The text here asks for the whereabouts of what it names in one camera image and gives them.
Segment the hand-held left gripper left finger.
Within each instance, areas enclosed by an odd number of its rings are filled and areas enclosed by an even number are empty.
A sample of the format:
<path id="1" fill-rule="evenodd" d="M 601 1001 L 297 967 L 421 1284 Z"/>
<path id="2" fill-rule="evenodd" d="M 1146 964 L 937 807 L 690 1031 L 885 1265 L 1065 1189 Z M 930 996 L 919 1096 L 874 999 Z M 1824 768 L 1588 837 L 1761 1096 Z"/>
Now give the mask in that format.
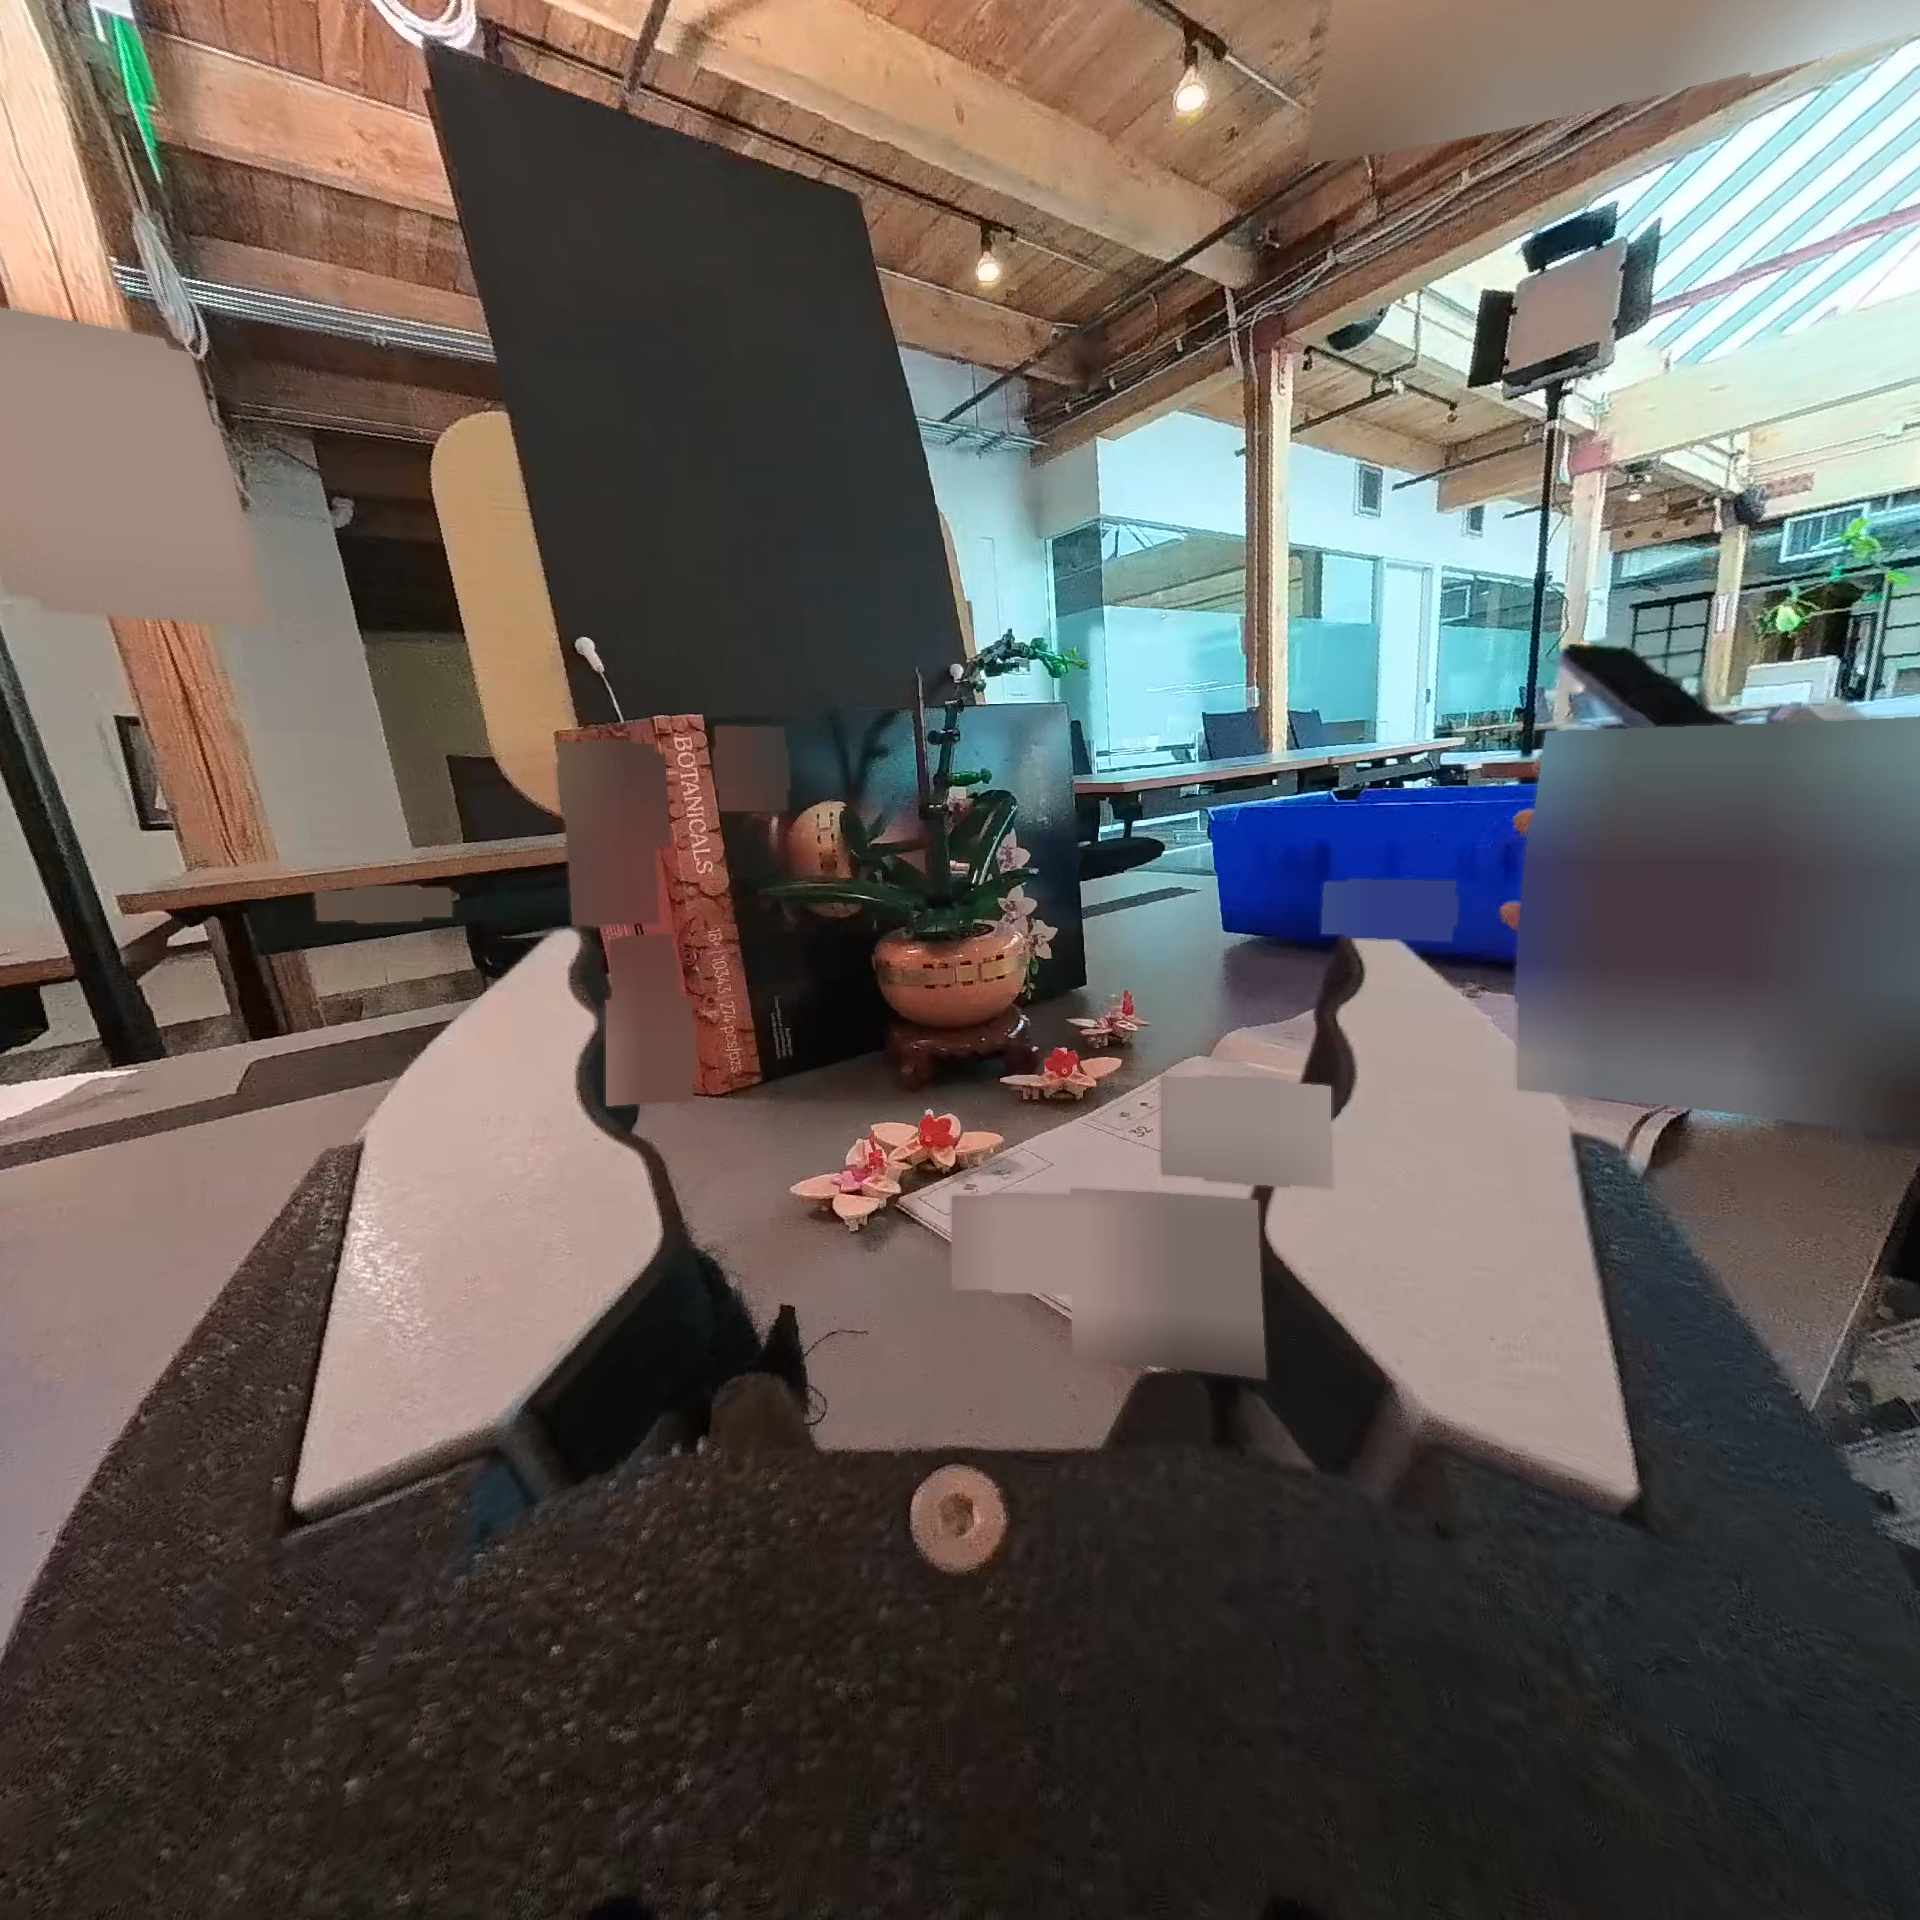
<path id="1" fill-rule="evenodd" d="M 606 972 L 545 936 L 360 1135 L 292 1481 L 338 1521 L 461 1466 L 551 1497 L 708 1442 L 809 1455 L 790 1313 L 756 1330 L 606 1091 Z"/>

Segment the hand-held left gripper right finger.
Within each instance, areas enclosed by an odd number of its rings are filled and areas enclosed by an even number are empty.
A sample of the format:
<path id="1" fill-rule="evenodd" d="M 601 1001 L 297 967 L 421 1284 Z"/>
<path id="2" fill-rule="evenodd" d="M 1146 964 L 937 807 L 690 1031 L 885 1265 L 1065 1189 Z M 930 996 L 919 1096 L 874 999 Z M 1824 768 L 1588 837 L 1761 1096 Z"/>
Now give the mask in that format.
<path id="1" fill-rule="evenodd" d="M 1314 1040 L 1332 1186 L 1270 1196 L 1270 1251 L 1383 1376 L 1350 1475 L 1428 1457 L 1625 1513 L 1641 1475 L 1568 1112 L 1422 955 L 1338 943 Z"/>

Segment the toy brick orchid plant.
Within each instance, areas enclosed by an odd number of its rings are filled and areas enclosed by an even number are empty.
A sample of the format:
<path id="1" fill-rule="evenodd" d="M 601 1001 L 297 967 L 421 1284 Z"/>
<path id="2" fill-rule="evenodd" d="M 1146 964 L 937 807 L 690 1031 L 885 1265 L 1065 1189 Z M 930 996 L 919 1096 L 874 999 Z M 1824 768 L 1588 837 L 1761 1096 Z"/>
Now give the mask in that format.
<path id="1" fill-rule="evenodd" d="M 959 1037 L 1088 978 L 1072 715 L 1081 658 L 1004 633 L 905 707 L 784 733 L 775 815 L 738 817 L 738 933 L 767 1065 Z M 1049 703 L 989 700 L 1041 674 Z"/>

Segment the grey desk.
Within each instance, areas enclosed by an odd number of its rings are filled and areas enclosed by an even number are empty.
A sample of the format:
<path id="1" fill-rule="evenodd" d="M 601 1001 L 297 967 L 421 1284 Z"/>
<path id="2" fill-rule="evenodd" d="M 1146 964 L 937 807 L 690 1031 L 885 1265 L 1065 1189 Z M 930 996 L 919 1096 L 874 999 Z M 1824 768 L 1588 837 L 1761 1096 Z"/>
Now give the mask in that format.
<path id="1" fill-rule="evenodd" d="M 1309 1013 L 1326 955 L 1222 933 L 1208 882 L 1102 882 L 1089 1001 L 1128 989 L 1140 1076 L 1240 1027 Z M 5 1128 L 5 1632 L 158 1376 L 314 1157 L 351 1141 L 448 1008 L 194 1050 Z M 756 1315 L 799 1309 L 837 1450 L 1086 1450 L 1127 1376 L 1069 1353 L 1032 1301 L 954 1298 L 941 1251 L 839 1233 L 786 1189 L 860 1123 L 906 1116 L 879 1058 L 665 1108 L 695 1236 Z M 1671 1219 L 1806 1402 L 1828 1400 L 1903 1207 L 1916 1153 L 1693 1116 L 1648 1172 Z"/>

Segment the dark toy set box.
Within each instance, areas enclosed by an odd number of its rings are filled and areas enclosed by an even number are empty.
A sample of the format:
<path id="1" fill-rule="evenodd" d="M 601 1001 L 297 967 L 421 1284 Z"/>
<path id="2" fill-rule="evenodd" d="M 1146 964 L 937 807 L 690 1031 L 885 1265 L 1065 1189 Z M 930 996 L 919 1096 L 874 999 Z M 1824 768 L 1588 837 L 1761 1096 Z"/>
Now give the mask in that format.
<path id="1" fill-rule="evenodd" d="M 736 1092 L 1088 986 L 1063 705 L 669 714 L 557 732 L 570 916 L 688 1001 L 692 1087 Z"/>

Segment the white instruction booklet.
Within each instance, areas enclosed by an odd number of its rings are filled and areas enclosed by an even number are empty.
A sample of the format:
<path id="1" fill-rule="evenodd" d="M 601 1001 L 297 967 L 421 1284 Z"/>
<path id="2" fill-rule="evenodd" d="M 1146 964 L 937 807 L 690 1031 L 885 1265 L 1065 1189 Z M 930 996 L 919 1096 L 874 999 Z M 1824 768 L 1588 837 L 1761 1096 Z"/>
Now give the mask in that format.
<path id="1" fill-rule="evenodd" d="M 1332 1186 L 1337 1071 L 1312 1027 L 1173 1065 L 905 1210 L 949 1244 L 951 1287 L 1032 1298 L 1089 1360 L 1263 1373 L 1263 1204 Z"/>

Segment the blue plastic bin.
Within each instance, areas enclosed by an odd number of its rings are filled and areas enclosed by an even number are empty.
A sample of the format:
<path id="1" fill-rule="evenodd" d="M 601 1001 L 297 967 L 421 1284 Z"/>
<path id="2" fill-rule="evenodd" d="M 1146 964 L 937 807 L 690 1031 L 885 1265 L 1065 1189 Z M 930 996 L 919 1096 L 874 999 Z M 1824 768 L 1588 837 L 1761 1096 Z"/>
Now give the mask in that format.
<path id="1" fill-rule="evenodd" d="M 1294 947 L 1398 939 L 1428 959 L 1510 970 L 1519 937 L 1518 817 L 1536 784 L 1368 787 L 1214 807 L 1222 930 Z"/>

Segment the black slanted pole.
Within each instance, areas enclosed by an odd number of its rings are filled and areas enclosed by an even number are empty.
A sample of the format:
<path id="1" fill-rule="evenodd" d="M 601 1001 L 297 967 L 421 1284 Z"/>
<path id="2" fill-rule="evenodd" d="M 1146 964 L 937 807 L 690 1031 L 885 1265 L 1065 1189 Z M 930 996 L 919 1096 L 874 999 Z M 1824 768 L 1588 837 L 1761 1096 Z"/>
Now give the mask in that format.
<path id="1" fill-rule="evenodd" d="M 160 1027 L 112 936 L 6 644 L 2 644 L 2 780 L 110 1065 L 160 1061 L 165 1056 Z"/>

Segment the long wooden table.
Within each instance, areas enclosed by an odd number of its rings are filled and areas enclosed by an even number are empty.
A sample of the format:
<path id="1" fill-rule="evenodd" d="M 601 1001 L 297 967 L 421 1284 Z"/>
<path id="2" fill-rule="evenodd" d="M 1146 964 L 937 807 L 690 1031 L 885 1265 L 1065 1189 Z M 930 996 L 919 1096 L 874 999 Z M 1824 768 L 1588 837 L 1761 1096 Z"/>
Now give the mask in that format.
<path id="1" fill-rule="evenodd" d="M 1130 771 L 1072 778 L 1072 799 L 1098 807 L 1103 823 L 1121 837 L 1146 823 L 1173 820 L 1236 800 L 1296 799 L 1317 792 L 1352 792 L 1391 784 L 1397 778 L 1428 778 L 1464 736 L 1422 736 L 1398 744 L 1261 753 L 1228 760 L 1167 762 Z"/>

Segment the hanging green plant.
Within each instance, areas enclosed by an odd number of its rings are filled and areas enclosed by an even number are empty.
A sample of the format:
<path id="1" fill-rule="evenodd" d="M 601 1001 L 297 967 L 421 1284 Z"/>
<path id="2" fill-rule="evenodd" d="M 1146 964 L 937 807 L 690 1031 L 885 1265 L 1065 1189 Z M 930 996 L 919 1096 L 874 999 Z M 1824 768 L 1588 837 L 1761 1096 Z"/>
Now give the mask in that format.
<path id="1" fill-rule="evenodd" d="M 1842 656 L 1861 609 L 1877 609 L 1910 583 L 1913 571 L 1888 561 L 1872 513 L 1854 513 L 1808 546 L 1809 577 L 1791 583 L 1761 612 L 1758 636 L 1775 658 Z"/>

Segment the black flat board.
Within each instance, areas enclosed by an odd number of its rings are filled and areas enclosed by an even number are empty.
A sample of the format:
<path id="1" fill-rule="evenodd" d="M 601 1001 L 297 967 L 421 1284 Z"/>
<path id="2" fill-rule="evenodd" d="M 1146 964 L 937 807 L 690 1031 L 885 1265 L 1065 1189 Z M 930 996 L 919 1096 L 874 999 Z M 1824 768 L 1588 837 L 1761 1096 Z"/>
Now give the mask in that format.
<path id="1" fill-rule="evenodd" d="M 856 199 L 478 56 L 424 65 L 578 715 L 951 691 L 953 564 Z"/>

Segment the studio light panel on stand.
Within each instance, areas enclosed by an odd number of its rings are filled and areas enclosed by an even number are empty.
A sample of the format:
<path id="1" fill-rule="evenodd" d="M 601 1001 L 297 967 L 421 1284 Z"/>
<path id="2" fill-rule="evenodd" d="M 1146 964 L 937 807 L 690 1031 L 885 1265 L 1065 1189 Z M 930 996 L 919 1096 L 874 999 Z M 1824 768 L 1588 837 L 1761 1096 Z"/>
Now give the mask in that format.
<path id="1" fill-rule="evenodd" d="M 1527 757 L 1540 744 L 1550 517 L 1562 400 L 1569 383 L 1606 370 L 1620 340 L 1645 327 L 1661 241 L 1658 219 L 1620 237 L 1618 203 L 1608 201 L 1532 234 L 1519 247 L 1525 275 L 1518 287 L 1478 296 L 1464 387 L 1500 388 L 1505 400 L 1545 395 L 1538 539 L 1519 708 L 1519 749 Z"/>

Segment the green exit sign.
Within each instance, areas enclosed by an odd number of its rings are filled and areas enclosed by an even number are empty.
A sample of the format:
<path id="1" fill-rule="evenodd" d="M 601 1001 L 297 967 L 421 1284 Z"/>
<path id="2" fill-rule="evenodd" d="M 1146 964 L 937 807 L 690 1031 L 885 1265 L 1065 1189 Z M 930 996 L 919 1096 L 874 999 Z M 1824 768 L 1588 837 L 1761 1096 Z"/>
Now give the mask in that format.
<path id="1" fill-rule="evenodd" d="M 154 181 L 161 181 L 158 138 L 160 91 L 149 45 L 140 29 L 136 7 L 133 2 L 87 2 L 87 18 L 96 41 L 105 49 L 108 67 L 133 117 L 149 171 Z"/>

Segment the framed wall picture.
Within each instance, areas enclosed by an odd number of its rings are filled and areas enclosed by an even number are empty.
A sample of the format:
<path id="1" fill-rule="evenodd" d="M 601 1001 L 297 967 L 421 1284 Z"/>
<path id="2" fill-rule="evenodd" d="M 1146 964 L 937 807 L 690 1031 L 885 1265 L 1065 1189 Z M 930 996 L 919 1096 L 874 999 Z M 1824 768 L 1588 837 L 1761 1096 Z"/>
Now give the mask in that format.
<path id="1" fill-rule="evenodd" d="M 124 764 L 135 827 L 142 832 L 174 832 L 176 817 L 165 799 L 158 757 L 142 717 L 120 711 L 112 717 L 112 732 Z"/>

